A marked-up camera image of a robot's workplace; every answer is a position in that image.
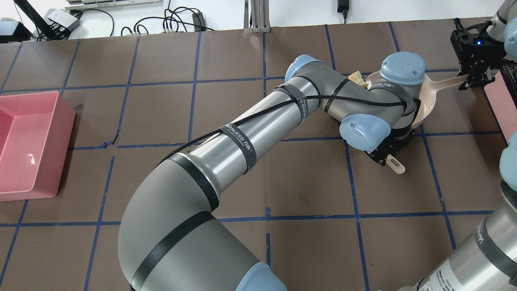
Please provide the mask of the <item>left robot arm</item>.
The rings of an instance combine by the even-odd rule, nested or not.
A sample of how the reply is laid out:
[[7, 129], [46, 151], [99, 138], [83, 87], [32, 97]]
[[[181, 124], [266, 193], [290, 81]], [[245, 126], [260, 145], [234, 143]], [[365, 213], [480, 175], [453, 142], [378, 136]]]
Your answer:
[[284, 291], [286, 286], [213, 216], [221, 194], [317, 108], [340, 120], [343, 139], [374, 151], [415, 118], [425, 61], [412, 52], [384, 59], [369, 89], [301, 55], [285, 82], [193, 151], [166, 157], [124, 212], [118, 258], [135, 291]]

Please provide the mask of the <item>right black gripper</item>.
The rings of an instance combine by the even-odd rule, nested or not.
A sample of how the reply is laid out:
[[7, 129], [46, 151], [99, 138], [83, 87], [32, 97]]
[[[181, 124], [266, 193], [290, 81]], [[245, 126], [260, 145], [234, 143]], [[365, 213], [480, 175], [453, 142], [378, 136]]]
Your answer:
[[454, 19], [450, 41], [460, 64], [458, 76], [466, 79], [459, 90], [482, 88], [495, 81], [505, 57], [504, 44], [489, 36], [493, 22], [464, 27], [459, 18]]

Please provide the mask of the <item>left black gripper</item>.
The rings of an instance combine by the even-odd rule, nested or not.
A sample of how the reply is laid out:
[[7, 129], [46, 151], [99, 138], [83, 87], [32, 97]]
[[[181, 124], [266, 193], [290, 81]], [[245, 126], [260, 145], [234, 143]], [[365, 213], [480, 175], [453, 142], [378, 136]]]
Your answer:
[[415, 131], [411, 125], [404, 128], [392, 129], [390, 134], [382, 140], [377, 148], [366, 151], [366, 154], [371, 160], [384, 167], [388, 161], [388, 155], [396, 157], [398, 153], [408, 145], [414, 134]]

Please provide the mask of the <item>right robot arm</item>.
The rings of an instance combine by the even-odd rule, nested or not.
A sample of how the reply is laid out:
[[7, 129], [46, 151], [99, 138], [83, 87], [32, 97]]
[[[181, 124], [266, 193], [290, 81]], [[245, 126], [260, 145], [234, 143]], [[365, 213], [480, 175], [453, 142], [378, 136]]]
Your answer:
[[[499, 70], [508, 88], [516, 87], [516, 2], [506, 0], [482, 24], [463, 27], [454, 20], [451, 44], [458, 57], [461, 90], [487, 85]], [[502, 205], [481, 221], [428, 276], [403, 291], [515, 291], [516, 289], [516, 134], [499, 162]]]

